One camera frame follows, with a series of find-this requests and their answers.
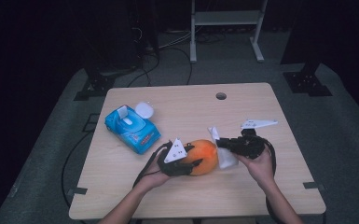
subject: gray carpet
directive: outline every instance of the gray carpet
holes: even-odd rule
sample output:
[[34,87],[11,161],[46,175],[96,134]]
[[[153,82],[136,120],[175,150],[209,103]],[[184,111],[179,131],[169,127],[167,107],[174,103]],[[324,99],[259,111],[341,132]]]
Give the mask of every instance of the gray carpet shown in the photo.
[[[315,181],[326,188],[321,194],[327,207],[327,223],[359,223],[359,106],[346,92],[339,76],[323,64],[316,75],[333,96],[292,93],[283,72],[299,71],[302,64],[280,65],[289,33],[261,33],[259,44],[265,57],[263,63],[256,61],[249,35],[226,35],[224,40],[211,45],[198,44],[198,61],[192,64],[192,69],[182,51],[165,49],[161,52],[159,66],[149,72],[150,84],[186,85],[190,71],[190,85],[268,82]],[[177,37],[160,35],[159,43],[162,45]],[[188,54],[188,41],[175,48]],[[154,57],[145,56],[144,69],[152,68],[156,62]],[[143,72],[137,70],[119,77],[114,88],[127,87]],[[86,79],[85,71],[79,70],[62,93],[0,209],[0,223],[78,223],[68,216],[61,178],[65,160],[73,149],[63,184],[65,192],[76,187],[92,136],[84,132],[84,126],[90,114],[98,114],[104,103],[103,97],[74,101]],[[131,87],[147,85],[146,77],[142,76]],[[92,129],[96,118],[91,116],[86,130]],[[306,223],[323,223],[322,216],[303,219]],[[258,217],[257,221],[272,223],[269,217]]]

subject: shelf leg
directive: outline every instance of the shelf leg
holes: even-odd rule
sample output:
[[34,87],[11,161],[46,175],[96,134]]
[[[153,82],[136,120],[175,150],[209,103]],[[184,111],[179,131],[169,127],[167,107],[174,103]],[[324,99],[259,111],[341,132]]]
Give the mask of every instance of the shelf leg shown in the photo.
[[258,41],[258,37],[260,36],[261,25],[263,24],[264,15],[266,13],[267,2],[268,0],[263,1],[263,4],[260,9],[260,13],[258,15],[257,25],[255,27],[255,36],[250,38],[252,43],[252,48],[254,49],[255,52],[255,57],[259,63],[264,62],[264,57],[263,54],[261,53],[260,47],[257,44],[257,41]]
[[196,51],[196,4],[195,0],[191,2],[191,40],[190,40],[190,62],[197,62]]

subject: blue package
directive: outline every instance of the blue package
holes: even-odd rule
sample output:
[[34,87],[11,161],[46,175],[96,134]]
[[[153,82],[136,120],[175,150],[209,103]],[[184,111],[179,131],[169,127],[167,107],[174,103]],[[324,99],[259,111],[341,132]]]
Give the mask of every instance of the blue package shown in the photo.
[[144,154],[161,137],[159,130],[149,119],[141,118],[127,105],[106,116],[105,125],[138,154]]

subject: metal shelf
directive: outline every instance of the metal shelf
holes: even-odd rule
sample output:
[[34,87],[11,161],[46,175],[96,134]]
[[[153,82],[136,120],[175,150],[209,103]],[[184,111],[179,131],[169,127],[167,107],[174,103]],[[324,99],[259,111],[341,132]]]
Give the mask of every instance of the metal shelf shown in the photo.
[[260,11],[196,12],[195,25],[244,25],[257,24]]
[[257,40],[263,23],[264,14],[268,0],[262,0],[260,10],[247,11],[200,11],[195,10],[195,0],[191,4],[191,41],[190,41],[190,61],[197,62],[196,51],[196,26],[200,25],[244,25],[255,24],[255,35],[250,37],[250,42],[259,63],[264,62]]

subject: orange ball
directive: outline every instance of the orange ball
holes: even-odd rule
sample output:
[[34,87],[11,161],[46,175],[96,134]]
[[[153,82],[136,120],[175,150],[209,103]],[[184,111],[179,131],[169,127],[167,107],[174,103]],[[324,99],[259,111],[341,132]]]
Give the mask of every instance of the orange ball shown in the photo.
[[211,172],[218,163],[216,145],[209,140],[196,140],[189,143],[191,148],[181,163],[191,163],[202,159],[202,162],[193,168],[190,175],[205,175]]

